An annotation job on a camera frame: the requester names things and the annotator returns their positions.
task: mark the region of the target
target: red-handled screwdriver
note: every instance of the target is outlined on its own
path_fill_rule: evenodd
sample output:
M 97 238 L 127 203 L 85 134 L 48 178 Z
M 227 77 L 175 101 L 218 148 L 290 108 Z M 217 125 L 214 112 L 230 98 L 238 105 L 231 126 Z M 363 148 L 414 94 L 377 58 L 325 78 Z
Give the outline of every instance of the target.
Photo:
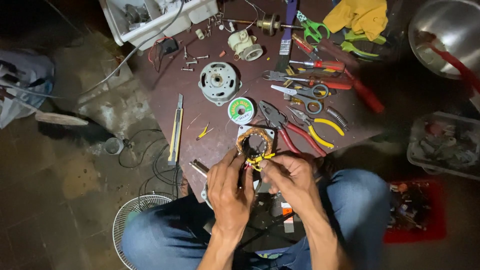
M 338 62 L 338 61 L 305 61 L 305 62 L 300 62 L 300 61 L 290 60 L 290 63 L 302 64 L 306 67 L 329 68 L 329 69 L 337 70 L 337 71 L 340 71 L 340 72 L 343 72 L 343 70 L 345 69 L 345 64 L 342 63 L 342 62 Z

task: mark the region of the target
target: brown tabletop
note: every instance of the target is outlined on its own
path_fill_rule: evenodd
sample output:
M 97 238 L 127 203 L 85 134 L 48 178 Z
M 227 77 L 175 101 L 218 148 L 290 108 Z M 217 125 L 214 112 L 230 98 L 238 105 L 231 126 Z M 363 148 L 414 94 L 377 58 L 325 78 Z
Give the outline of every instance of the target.
M 285 6 L 279 5 L 279 3 L 280 2 L 276 2 L 275 5 L 271 6 L 263 2 L 259 2 L 258 4 L 264 11 L 280 14 L 280 18 L 284 18 L 286 8 Z M 225 17 L 254 19 L 256 16 L 253 8 L 244 1 L 229 1 L 226 3 L 226 6 Z M 326 0 L 303 0 L 300 5 L 300 10 L 311 20 L 317 22 L 321 22 L 331 8 L 331 2 Z M 238 28 L 243 29 L 245 26 L 246 25 L 238 25 Z M 145 88 L 151 91 L 150 107 L 169 143 L 179 94 L 183 94 L 184 113 L 180 140 L 180 166 L 195 195 L 199 201 L 203 201 L 200 198 L 200 192 L 203 189 L 206 179 L 192 169 L 188 163 L 195 159 L 207 167 L 211 167 L 217 163 L 228 149 L 235 146 L 239 126 L 233 122 L 227 124 L 229 120 L 227 115 L 229 102 L 218 107 L 205 99 L 202 91 L 198 87 L 201 70 L 213 61 L 227 62 L 237 68 L 240 72 L 240 79 L 243 82 L 243 86 L 237 96 L 240 96 L 248 89 L 248 92 L 244 96 L 254 100 L 256 103 L 265 100 L 282 110 L 288 117 L 291 115 L 291 112 L 285 107 L 289 102 L 283 99 L 283 94 L 270 88 L 270 85 L 281 85 L 281 82 L 266 81 L 260 76 L 263 71 L 273 70 L 275 68 L 282 36 L 281 32 L 276 33 L 273 37 L 268 37 L 264 36 L 260 29 L 253 26 L 250 27 L 251 32 L 258 38 L 257 43 L 263 46 L 264 54 L 254 61 L 234 61 L 234 53 L 227 45 L 227 39 L 230 35 L 229 32 L 214 28 L 211 37 L 199 40 L 194 33 L 198 28 L 206 28 L 206 21 L 198 25 L 193 25 L 191 33 L 182 32 L 175 36 L 175 39 L 183 40 L 180 45 L 180 50 L 170 54 L 169 56 L 172 58 L 167 56 L 162 60 L 159 73 L 154 70 L 151 63 L 147 60 L 148 51 L 145 51 L 143 56 L 136 57 L 131 65 L 133 66 L 132 69 L 135 74 L 140 77 Z M 185 60 L 183 59 L 184 45 L 187 46 L 189 54 L 193 56 L 208 54 L 210 58 L 199 59 L 198 64 L 192 65 L 191 67 L 195 69 L 194 72 L 181 71 L 180 69 L 182 67 L 186 67 Z M 227 54 L 220 58 L 219 54 L 223 50 L 226 51 Z M 334 60 L 329 55 L 319 53 L 319 56 L 323 60 Z M 292 46 L 291 59 L 299 61 L 309 60 L 308 56 L 296 46 Z M 321 123 L 314 124 L 318 135 L 335 145 L 333 149 L 321 146 L 327 153 L 362 141 L 381 132 L 381 128 L 379 127 L 366 127 L 359 123 L 361 118 L 364 118 L 366 115 L 368 116 L 371 112 L 365 107 L 362 101 L 357 98 L 354 90 L 338 90 L 338 94 L 324 99 L 324 108 L 326 106 L 331 106 L 342 113 L 348 120 L 348 126 L 350 128 L 350 131 L 346 132 L 345 136 L 342 137 L 328 125 Z M 305 110 L 303 105 L 295 107 Z M 190 122 L 199 114 L 201 115 L 187 128 Z M 315 117 L 333 120 L 324 111 L 315 115 Z M 196 141 L 196 137 L 209 122 L 209 129 L 214 129 L 205 137 Z M 288 130 L 288 134 L 300 151 L 318 156 L 298 134 L 290 130 Z M 276 135 L 276 138 L 276 152 L 288 150 L 278 135 Z

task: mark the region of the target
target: blue jeans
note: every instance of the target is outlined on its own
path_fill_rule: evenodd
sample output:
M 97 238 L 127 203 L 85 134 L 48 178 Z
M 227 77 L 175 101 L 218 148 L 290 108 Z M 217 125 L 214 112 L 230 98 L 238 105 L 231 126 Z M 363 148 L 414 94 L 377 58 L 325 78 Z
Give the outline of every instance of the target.
M 388 185 L 364 170 L 342 170 L 319 182 L 320 198 L 332 228 L 355 269 L 375 269 L 389 220 Z M 146 210 L 133 218 L 122 237 L 125 257 L 138 270 L 194 270 L 207 245 L 201 228 L 214 217 L 206 203 L 187 196 Z M 302 238 L 276 259 L 237 250 L 233 269 L 311 270 L 308 239 Z

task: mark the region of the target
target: stainless steel bowl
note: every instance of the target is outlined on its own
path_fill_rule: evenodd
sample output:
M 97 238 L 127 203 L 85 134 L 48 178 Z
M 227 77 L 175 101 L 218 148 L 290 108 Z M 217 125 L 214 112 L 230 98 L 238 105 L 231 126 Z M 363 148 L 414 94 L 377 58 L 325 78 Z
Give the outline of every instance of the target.
M 419 38 L 419 33 L 425 32 L 436 36 L 433 44 L 437 48 L 480 74 L 480 5 L 466 0 L 431 0 L 417 10 L 408 26 L 408 41 L 419 61 L 437 75 L 460 79 L 458 70 Z

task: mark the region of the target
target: yellow cloth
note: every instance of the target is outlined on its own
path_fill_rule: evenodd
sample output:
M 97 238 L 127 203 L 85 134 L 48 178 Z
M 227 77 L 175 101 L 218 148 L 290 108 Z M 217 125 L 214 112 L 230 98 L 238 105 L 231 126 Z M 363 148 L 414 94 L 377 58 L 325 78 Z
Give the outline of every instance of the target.
M 386 10 L 386 0 L 341 0 L 325 17 L 324 24 L 332 33 L 347 27 L 355 34 L 365 32 L 373 41 L 387 26 Z

